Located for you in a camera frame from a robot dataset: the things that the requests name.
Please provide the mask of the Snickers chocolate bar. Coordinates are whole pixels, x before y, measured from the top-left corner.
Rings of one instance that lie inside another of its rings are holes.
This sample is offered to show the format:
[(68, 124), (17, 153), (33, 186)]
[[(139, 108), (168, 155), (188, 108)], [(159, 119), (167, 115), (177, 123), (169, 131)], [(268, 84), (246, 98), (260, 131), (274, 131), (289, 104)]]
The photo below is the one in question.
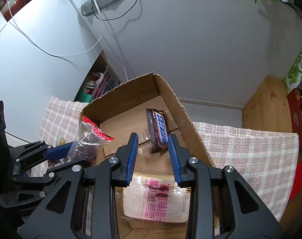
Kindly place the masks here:
[(146, 109), (148, 131), (154, 152), (163, 151), (168, 146), (165, 115), (162, 111)]

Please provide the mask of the wooden side cabinet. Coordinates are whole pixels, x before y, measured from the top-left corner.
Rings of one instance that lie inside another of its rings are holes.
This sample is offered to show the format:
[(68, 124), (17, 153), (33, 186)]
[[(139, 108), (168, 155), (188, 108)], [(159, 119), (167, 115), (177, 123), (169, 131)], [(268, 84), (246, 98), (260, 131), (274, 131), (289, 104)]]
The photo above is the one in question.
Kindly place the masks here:
[(267, 76), (242, 110), (243, 128), (291, 133), (290, 110), (283, 81)]

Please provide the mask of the red dried fruit packet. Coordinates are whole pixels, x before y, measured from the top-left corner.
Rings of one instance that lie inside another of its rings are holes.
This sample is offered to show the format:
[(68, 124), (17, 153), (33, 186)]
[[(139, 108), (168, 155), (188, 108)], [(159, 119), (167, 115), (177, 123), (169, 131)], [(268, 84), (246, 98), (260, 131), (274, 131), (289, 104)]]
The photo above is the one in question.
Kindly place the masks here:
[(99, 150), (115, 138), (107, 135), (88, 117), (83, 117), (78, 128), (78, 134), (67, 153), (68, 161), (87, 160), (93, 165)]

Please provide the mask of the red gift box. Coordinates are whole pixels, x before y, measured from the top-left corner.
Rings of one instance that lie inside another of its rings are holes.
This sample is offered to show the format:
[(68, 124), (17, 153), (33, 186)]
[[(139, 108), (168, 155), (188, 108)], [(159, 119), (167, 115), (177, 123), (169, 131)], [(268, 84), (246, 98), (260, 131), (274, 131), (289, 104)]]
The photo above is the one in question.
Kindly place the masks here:
[(287, 100), (292, 131), (298, 134), (299, 148), (302, 148), (302, 90), (294, 88), (287, 95)]

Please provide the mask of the pink plastic basket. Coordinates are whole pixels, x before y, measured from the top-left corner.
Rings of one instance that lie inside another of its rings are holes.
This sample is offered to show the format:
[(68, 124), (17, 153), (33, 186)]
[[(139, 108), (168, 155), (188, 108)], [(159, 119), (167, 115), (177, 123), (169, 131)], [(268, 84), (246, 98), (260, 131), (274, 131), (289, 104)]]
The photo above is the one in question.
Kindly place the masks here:
[(119, 81), (116, 74), (113, 72), (112, 68), (108, 66), (105, 72), (103, 73), (103, 79), (101, 83), (96, 86), (92, 93), (92, 100), (103, 96), (105, 93), (117, 87), (120, 83), (121, 82)]

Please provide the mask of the plaid checkered tablecloth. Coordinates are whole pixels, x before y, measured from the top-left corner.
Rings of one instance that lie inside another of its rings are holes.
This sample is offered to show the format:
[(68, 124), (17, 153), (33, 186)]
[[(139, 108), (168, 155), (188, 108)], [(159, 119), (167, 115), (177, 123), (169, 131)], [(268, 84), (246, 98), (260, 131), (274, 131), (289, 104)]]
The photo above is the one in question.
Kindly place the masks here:
[[(85, 103), (52, 97), (45, 111), (39, 138), (56, 144), (62, 136), (71, 142)], [(293, 188), (298, 158), (298, 135), (193, 123), (213, 164), (234, 166), (279, 221)]]

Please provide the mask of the green printed carton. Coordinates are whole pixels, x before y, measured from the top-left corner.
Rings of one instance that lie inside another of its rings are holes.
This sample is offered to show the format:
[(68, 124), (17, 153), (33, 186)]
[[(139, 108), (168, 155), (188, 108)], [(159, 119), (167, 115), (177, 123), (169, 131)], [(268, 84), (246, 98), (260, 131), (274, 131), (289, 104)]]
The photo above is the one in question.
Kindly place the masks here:
[(297, 88), (302, 83), (302, 52), (298, 55), (293, 66), (288, 71), (287, 75), (283, 79), (283, 84), (289, 94), (293, 89)]

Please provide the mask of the brown cardboard box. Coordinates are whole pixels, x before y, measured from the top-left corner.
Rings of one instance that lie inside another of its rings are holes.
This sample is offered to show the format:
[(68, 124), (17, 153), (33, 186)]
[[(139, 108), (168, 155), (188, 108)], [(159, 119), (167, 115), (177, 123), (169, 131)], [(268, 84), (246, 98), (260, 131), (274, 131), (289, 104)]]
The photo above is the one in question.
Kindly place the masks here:
[[(160, 75), (150, 73), (119, 85), (88, 104), (81, 115), (113, 138), (103, 148), (104, 158), (114, 156), (131, 133), (139, 136), (132, 182), (115, 190), (120, 238), (185, 238), (190, 190), (176, 185), (169, 153), (152, 149), (147, 109), (162, 112), (167, 132), (175, 134), (192, 156), (213, 166), (184, 107)], [(169, 185), (169, 213), (163, 219), (146, 209), (147, 183), (153, 179)]]

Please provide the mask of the packaged sliced bread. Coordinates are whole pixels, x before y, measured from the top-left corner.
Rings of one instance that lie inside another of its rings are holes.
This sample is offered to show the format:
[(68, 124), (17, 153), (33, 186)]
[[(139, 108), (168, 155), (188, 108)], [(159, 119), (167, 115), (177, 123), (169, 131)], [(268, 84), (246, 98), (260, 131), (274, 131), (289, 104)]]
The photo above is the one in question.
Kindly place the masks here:
[(174, 226), (188, 221), (190, 188), (180, 188), (172, 175), (133, 174), (123, 189), (123, 219), (132, 228)]

